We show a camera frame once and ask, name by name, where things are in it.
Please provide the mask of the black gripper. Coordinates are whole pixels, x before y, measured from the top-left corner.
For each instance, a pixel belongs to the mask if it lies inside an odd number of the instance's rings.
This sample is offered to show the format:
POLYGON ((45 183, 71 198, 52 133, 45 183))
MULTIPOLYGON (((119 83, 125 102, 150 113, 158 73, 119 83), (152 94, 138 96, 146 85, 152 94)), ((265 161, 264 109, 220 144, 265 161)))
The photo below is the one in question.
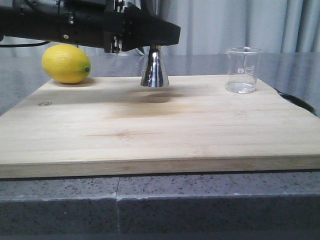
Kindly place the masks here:
POLYGON ((119 53, 147 46, 176 45, 181 28, 135 5, 127 5, 125 0, 107 0, 102 31, 104 51, 119 53))

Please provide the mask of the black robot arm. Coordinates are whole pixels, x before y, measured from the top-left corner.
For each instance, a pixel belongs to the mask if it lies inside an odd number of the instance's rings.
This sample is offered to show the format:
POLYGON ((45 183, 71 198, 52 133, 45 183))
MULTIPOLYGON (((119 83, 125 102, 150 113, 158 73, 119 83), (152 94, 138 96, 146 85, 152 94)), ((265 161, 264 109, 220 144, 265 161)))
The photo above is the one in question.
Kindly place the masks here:
POLYGON ((106 53, 179 43, 181 28, 150 0, 2 0, 0 36, 94 47, 106 53))

